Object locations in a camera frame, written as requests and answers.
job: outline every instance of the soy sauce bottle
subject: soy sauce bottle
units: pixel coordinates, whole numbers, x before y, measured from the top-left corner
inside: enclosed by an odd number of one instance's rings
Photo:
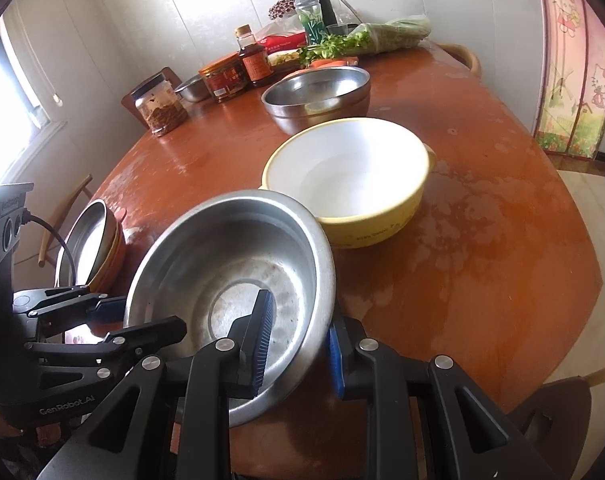
[[[266,49],[256,43],[256,38],[251,33],[249,25],[243,25],[235,30],[236,39],[240,45],[238,57],[247,69],[251,84],[255,87],[265,86],[276,81],[274,69],[266,57]]]

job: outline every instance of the bowl handle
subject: bowl handle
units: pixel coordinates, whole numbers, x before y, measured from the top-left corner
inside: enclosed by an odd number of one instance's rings
[[[436,157],[436,152],[432,150],[428,145],[423,142],[423,146],[427,150],[427,156],[429,157],[429,171],[434,169],[436,162],[438,162],[438,158]]]

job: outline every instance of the small steel bowl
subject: small steel bowl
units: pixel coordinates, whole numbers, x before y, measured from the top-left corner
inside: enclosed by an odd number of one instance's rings
[[[335,300],[329,242],[300,203],[268,190],[218,196],[176,220],[154,243],[127,297],[125,326],[167,316],[187,334],[160,351],[195,354],[251,313],[260,288],[276,300],[263,386],[230,399],[230,425],[244,424],[300,383],[327,335]]]
[[[195,75],[193,78],[181,83],[174,89],[174,92],[192,103],[198,103],[199,101],[204,101],[211,97],[209,90],[200,75]]]
[[[280,129],[294,135],[334,119],[364,117],[370,94],[369,72],[332,66],[283,79],[262,94],[262,102]]]

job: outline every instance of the wooden table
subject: wooden table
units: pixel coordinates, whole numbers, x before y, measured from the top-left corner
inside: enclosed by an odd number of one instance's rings
[[[398,234],[334,252],[343,311],[400,354],[450,355],[505,411],[557,367],[601,287],[579,212],[545,154],[467,70],[430,43],[366,59],[371,117],[412,130],[436,152],[422,205]],[[220,193],[257,188],[288,139],[260,91],[196,105],[166,137],[149,133],[96,196],[124,206],[126,293],[154,240]],[[234,470],[270,478],[361,473],[365,411],[333,396],[321,356],[298,389],[231,430]]]

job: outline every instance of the stacked plates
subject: stacked plates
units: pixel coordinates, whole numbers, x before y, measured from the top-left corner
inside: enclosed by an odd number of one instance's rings
[[[66,243],[76,265],[76,282],[71,283],[69,259],[60,248],[55,286],[89,285],[92,292],[107,291],[124,261],[126,243],[121,224],[103,200],[87,205]]]

